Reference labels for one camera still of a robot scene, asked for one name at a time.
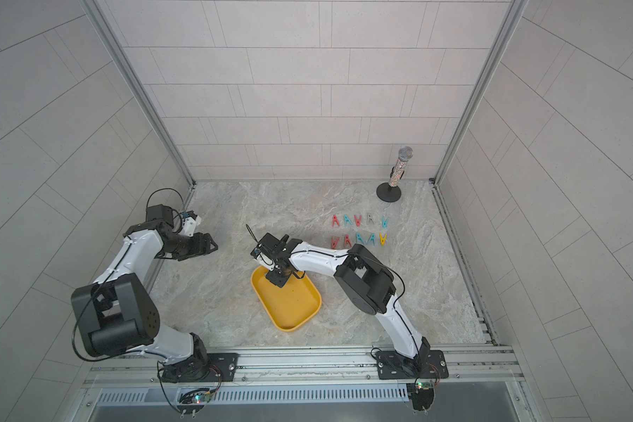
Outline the yellow plastic storage box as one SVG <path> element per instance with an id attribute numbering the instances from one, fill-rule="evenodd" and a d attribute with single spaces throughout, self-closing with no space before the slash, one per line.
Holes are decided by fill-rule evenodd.
<path id="1" fill-rule="evenodd" d="M 267 273 L 265 267 L 257 267 L 251 275 L 251 286 L 278 330 L 293 332 L 318 314 L 322 297 L 309 276 L 291 276 L 279 288 L 266 278 Z"/>

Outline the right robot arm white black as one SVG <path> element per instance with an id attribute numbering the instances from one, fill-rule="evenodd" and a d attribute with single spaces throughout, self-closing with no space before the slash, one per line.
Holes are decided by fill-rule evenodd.
<path id="1" fill-rule="evenodd" d="M 266 278 L 278 288 L 284 287 L 291 276 L 302 277 L 309 272 L 331 276 L 357 309 L 380 322 L 392 341 L 394 357 L 409 372 L 420 372 L 430 346 L 401 306 L 394 285 L 401 277 L 364 245 L 333 250 L 267 233 L 255 245 L 251 256 L 267 269 Z"/>

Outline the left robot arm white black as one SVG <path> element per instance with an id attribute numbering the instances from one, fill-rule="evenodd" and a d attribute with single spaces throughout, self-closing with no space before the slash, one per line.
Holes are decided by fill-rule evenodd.
<path id="1" fill-rule="evenodd" d="M 197 230 L 202 220 L 192 211 L 179 216 L 167 205 L 150 206 L 146 220 L 131 226 L 109 267 L 93 283 L 71 296 L 76 323 L 72 345 L 77 356 L 101 362 L 128 353 L 160 358 L 165 366 L 209 363 L 202 340 L 162 323 L 144 286 L 155 260 L 183 261 L 209 255 L 218 246 Z"/>

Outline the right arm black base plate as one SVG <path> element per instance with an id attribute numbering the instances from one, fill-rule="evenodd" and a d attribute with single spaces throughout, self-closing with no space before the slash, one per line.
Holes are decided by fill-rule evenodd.
<path id="1" fill-rule="evenodd" d="M 376 361 L 381 380 L 431 379 L 441 381 L 449 378 L 447 364 L 442 351 L 430 351 L 417 359 L 407 358 L 394 350 L 374 347 L 370 351 Z"/>

